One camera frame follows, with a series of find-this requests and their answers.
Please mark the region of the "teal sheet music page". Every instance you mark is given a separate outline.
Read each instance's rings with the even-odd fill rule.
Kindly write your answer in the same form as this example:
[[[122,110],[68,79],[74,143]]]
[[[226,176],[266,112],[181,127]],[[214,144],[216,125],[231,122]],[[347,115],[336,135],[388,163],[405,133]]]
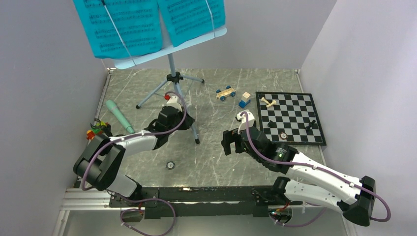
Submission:
[[[125,59],[162,49],[155,0],[74,0],[93,55]]]
[[[174,47],[211,33],[217,37],[217,30],[226,24],[223,0],[159,0],[170,40]]]

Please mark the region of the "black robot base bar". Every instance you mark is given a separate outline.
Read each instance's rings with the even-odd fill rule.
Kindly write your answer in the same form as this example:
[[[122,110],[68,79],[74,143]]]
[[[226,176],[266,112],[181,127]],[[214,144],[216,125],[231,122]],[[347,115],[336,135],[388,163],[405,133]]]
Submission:
[[[272,186],[220,186],[220,187],[144,187],[145,203],[129,203],[121,197],[110,198],[110,208],[141,207],[145,219],[162,217],[252,215],[267,217],[269,210],[286,204],[300,205],[288,200]]]

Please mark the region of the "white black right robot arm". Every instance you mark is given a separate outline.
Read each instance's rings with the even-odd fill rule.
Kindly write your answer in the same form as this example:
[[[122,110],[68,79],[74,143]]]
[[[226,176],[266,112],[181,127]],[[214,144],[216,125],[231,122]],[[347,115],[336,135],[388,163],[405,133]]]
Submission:
[[[226,130],[221,145],[225,155],[231,154],[234,144],[236,153],[246,153],[270,171],[283,174],[271,191],[275,203],[303,201],[337,211],[354,224],[370,225],[375,202],[371,195],[375,189],[373,178],[334,171],[296,148],[270,141],[255,127],[250,127],[249,132],[250,137],[244,130]]]

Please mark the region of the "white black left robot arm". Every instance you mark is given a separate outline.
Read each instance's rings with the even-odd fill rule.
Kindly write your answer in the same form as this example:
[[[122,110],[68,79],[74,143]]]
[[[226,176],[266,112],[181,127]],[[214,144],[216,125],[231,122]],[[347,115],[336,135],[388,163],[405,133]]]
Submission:
[[[79,177],[85,177],[85,181],[93,188],[119,193],[128,206],[136,206],[143,198],[142,186],[119,173],[123,158],[162,147],[173,131],[187,130],[194,122],[189,114],[165,106],[158,117],[133,138],[107,137],[102,134],[96,136],[75,162],[73,172]]]

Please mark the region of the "mint green toy microphone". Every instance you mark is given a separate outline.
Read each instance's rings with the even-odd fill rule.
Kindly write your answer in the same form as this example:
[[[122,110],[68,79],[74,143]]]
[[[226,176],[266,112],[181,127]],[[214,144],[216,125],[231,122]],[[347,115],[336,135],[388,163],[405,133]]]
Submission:
[[[135,133],[132,125],[127,120],[127,118],[123,115],[123,113],[119,110],[117,104],[112,100],[106,101],[106,106],[109,111],[117,118],[117,120],[121,123],[121,125],[126,129],[129,134]]]

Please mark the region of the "light blue music stand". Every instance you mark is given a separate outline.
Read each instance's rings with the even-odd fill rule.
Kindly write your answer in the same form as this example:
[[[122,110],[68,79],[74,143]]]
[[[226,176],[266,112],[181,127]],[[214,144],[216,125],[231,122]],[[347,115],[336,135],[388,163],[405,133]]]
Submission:
[[[142,100],[136,105],[136,109],[141,108],[144,105],[144,103],[148,101],[151,98],[151,96],[155,95],[156,92],[159,91],[167,82],[172,82],[175,92],[179,93],[180,95],[182,95],[182,91],[179,85],[180,80],[189,79],[189,80],[197,81],[203,84],[205,82],[203,79],[192,77],[192,76],[187,76],[187,75],[182,75],[180,72],[176,71],[173,53],[198,45],[198,44],[201,44],[201,43],[204,43],[204,42],[207,42],[217,37],[222,37],[226,33],[227,33],[227,28],[225,26],[222,26],[208,33],[205,33],[201,36],[187,40],[184,43],[180,44],[179,46],[175,47],[173,46],[172,42],[169,39],[167,39],[168,33],[164,29],[162,33],[163,39],[164,39],[164,46],[160,51],[151,53],[151,54],[146,54],[144,56],[113,59],[114,65],[117,69],[128,69],[128,68],[132,68],[139,64],[143,64],[145,62],[148,62],[148,61],[151,61],[151,60],[163,57],[163,56],[168,57],[170,74],[168,74],[167,78],[163,82],[161,82],[161,84],[157,86],[152,92],[150,92],[145,97],[144,100]]]

